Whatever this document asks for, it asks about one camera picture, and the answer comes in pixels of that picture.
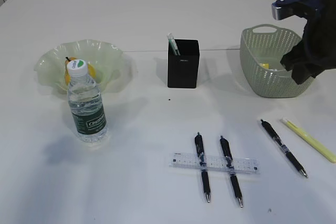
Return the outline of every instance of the white bottle cap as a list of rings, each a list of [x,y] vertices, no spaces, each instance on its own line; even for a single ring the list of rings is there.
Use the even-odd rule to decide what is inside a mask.
[[[88,73],[88,65],[84,60],[76,59],[67,64],[67,69],[71,77],[80,77]]]

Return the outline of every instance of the black pen holder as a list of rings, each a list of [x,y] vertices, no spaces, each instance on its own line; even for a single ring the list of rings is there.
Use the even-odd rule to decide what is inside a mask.
[[[168,44],[168,87],[195,89],[197,84],[199,46],[197,40],[176,39],[181,55],[173,53]]]

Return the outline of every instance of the wavy glass bowl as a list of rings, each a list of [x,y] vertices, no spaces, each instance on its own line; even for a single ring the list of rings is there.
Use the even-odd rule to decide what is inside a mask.
[[[122,51],[110,43],[92,39],[64,43],[42,55],[35,64],[40,84],[55,87],[60,93],[67,92],[65,57],[76,57],[91,64],[101,91],[111,81],[113,73],[122,67]]]

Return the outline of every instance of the water bottle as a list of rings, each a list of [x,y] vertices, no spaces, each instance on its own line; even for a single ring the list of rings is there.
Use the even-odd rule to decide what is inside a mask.
[[[88,74],[85,61],[72,60],[67,69],[70,74],[68,103],[79,138],[87,143],[97,142],[107,132],[100,89]]]

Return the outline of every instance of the plastic basket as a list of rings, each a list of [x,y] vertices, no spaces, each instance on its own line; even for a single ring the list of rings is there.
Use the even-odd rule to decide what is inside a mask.
[[[254,29],[272,27],[273,33],[256,33]],[[240,41],[240,64],[253,91],[261,97],[289,98],[302,94],[312,83],[310,77],[303,84],[296,84],[291,71],[280,64],[283,55],[301,40],[292,30],[263,24],[243,30]],[[260,64],[268,63],[264,68]]]

